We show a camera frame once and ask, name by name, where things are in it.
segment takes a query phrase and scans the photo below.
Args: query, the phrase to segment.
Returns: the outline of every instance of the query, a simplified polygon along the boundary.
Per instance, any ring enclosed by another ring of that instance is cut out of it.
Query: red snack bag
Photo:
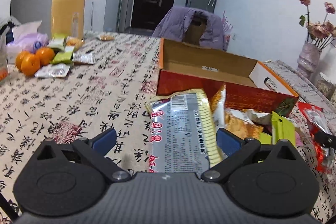
[[[334,164],[335,150],[331,147],[323,147],[314,140],[314,135],[319,131],[332,135],[328,128],[327,120],[323,114],[323,109],[318,106],[302,102],[298,102],[297,105],[301,113],[307,119],[309,133],[315,147],[318,162],[316,170],[323,173],[330,173]]]

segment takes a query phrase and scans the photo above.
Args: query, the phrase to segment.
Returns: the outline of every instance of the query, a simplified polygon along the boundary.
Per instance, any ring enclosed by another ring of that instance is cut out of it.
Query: table
[[[114,41],[101,42],[97,35],[88,33],[79,50],[92,49],[96,64],[75,66],[66,79],[26,78],[9,65],[0,86],[0,192],[16,209],[14,181],[47,137],[69,143],[114,127],[117,143],[107,157],[131,174],[148,169],[144,104],[156,93],[160,39],[113,33]]]

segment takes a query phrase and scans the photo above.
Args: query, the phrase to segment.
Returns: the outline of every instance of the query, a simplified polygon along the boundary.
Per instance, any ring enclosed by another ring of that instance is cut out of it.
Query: orange
[[[52,61],[55,57],[53,49],[46,47],[39,48],[35,55],[40,60],[41,66],[49,65],[50,61]]]
[[[30,52],[27,51],[20,52],[15,59],[15,65],[19,71],[21,71],[21,63],[27,54],[30,54]]]
[[[40,69],[40,59],[35,54],[27,54],[21,63],[21,70],[26,76],[33,76]]]

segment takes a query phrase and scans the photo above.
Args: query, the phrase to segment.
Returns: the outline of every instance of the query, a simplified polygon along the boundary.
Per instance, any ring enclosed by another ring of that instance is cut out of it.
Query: vase
[[[52,0],[51,35],[83,38],[85,0]]]
[[[297,70],[307,79],[315,72],[321,56],[321,49],[312,43],[304,42],[302,51],[297,59]]]

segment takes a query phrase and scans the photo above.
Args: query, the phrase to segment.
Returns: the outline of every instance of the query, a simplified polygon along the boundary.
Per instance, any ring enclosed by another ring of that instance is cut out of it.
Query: purple jacket
[[[173,6],[158,24],[152,36],[181,42],[194,15],[207,18],[207,26],[199,40],[199,45],[201,47],[223,50],[224,34],[221,18],[210,12],[196,8]]]

